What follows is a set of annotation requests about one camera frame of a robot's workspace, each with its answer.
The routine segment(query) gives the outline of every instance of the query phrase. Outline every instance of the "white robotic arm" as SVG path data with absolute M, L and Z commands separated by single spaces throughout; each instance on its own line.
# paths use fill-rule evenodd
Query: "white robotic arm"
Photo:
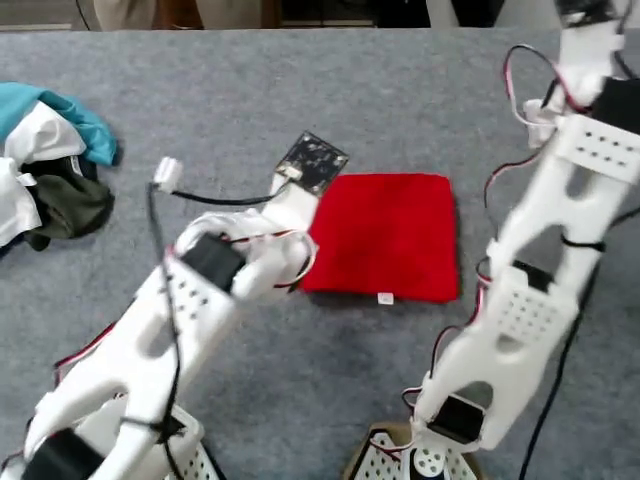
M 579 313 L 603 238 L 640 174 L 640 131 L 616 118 L 616 111 L 629 108 L 616 102 L 622 82 L 611 78 L 612 54 L 622 46 L 618 24 L 609 19 L 563 31 L 557 70 L 573 98 L 590 106 L 588 112 L 565 114 L 567 92 L 559 85 L 546 106 L 539 100 L 525 105 L 531 144 L 544 144 L 539 166 L 487 249 L 486 300 L 424 378 L 411 419 L 415 451 L 444 457 L 446 451 L 495 448 L 536 392 L 551 353 Z M 570 196 L 569 183 L 581 169 L 590 180 Z M 555 225 L 564 230 L 558 270 L 548 275 L 520 262 L 518 253 Z M 482 404 L 465 398 L 478 384 L 489 391 Z M 413 463 L 403 467 L 405 474 L 413 469 L 424 478 L 452 477 L 444 462 L 434 470 L 420 468 L 411 451 L 403 456 Z
M 309 270 L 316 245 L 307 229 L 319 197 L 346 162 L 342 152 L 305 133 L 278 165 L 273 198 L 262 212 L 206 213 L 193 221 L 167 250 L 168 283 L 157 267 L 91 355 L 38 403 L 26 436 L 22 478 L 159 480 L 168 475 L 156 445 L 161 432 L 150 428 L 163 420 L 176 372 L 175 345 L 155 351 L 168 325 L 167 288 L 179 332 L 179 394 L 240 317 L 243 303 L 287 293 Z M 178 162 L 164 159 L 156 175 L 158 189 L 173 192 L 180 171 Z M 118 392 L 125 395 L 113 399 Z M 169 443 L 182 466 L 202 428 L 179 409 L 178 417 L 182 431 Z M 69 445 L 76 444 L 74 458 Z M 64 475 L 47 471 L 60 464 L 69 469 Z

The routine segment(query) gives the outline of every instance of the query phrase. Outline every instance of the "teal cloth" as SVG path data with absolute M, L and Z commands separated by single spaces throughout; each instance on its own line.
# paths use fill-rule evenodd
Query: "teal cloth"
M 83 157 L 101 165 L 113 165 L 116 139 L 95 113 L 73 97 L 58 95 L 23 83 L 0 83 L 0 139 L 2 142 L 37 101 L 47 104 L 76 128 L 87 145 Z

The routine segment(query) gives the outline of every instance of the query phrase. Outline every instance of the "gray carpet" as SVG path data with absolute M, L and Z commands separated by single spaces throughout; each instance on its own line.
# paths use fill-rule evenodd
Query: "gray carpet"
M 628 60 L 640 65 L 632 37 Z M 301 293 L 252 306 L 181 403 L 204 424 L 231 480 L 338 478 L 370 423 L 407 418 L 399 392 L 421 381 L 436 332 L 471 311 L 472 265 L 490 236 L 484 178 L 526 154 L 499 76 L 519 41 L 557 52 L 556 33 L 520 30 L 0 37 L 0 80 L 78 96 L 124 146 L 121 166 L 102 174 L 116 195 L 106 228 L 43 253 L 19 245 L 0 261 L 0 451 L 18 445 L 51 385 L 52 361 L 117 318 L 151 270 L 143 199 L 157 160 L 183 159 L 192 191 L 260 194 L 308 128 L 351 154 L 348 171 L 451 179 L 464 294 L 447 306 Z M 524 55 L 514 68 L 520 98 L 544 94 L 544 65 Z M 497 215 L 529 175 L 503 177 L 492 196 Z M 203 211 L 172 198 L 160 209 L 168 236 Z M 611 235 L 531 479 L 640 474 L 639 237 L 640 221 Z M 552 241 L 526 254 L 544 266 Z M 499 448 L 481 454 L 491 478 L 516 477 L 549 380 Z

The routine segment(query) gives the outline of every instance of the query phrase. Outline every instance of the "red cloth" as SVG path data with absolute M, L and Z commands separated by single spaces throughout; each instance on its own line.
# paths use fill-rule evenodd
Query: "red cloth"
M 445 177 L 341 175 L 310 233 L 320 249 L 305 291 L 388 292 L 436 303 L 458 296 L 455 207 Z

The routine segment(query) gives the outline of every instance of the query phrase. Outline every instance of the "clothing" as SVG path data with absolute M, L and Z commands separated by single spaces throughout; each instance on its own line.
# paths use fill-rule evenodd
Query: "clothing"
M 116 139 L 100 117 L 75 98 L 33 85 L 0 83 L 0 139 L 6 139 L 38 101 L 51 107 L 73 125 L 86 144 L 83 153 L 86 160 L 102 165 L 114 163 Z
M 23 163 L 80 155 L 87 146 L 78 131 L 52 108 L 36 102 L 4 141 L 5 157 Z
M 32 183 L 29 176 L 20 174 L 14 159 L 0 157 L 0 247 L 42 224 L 25 186 Z
M 150 30 L 157 0 L 94 0 L 103 31 Z
M 114 198 L 95 177 L 85 177 L 87 170 L 80 167 L 77 158 L 25 164 L 23 172 L 33 175 L 36 181 L 28 190 L 42 219 L 42 226 L 25 233 L 35 250 L 44 250 L 53 238 L 92 233 L 108 220 Z
M 302 280 L 305 291 L 435 303 L 458 296 L 455 206 L 446 177 L 339 175 L 309 233 L 319 250 Z

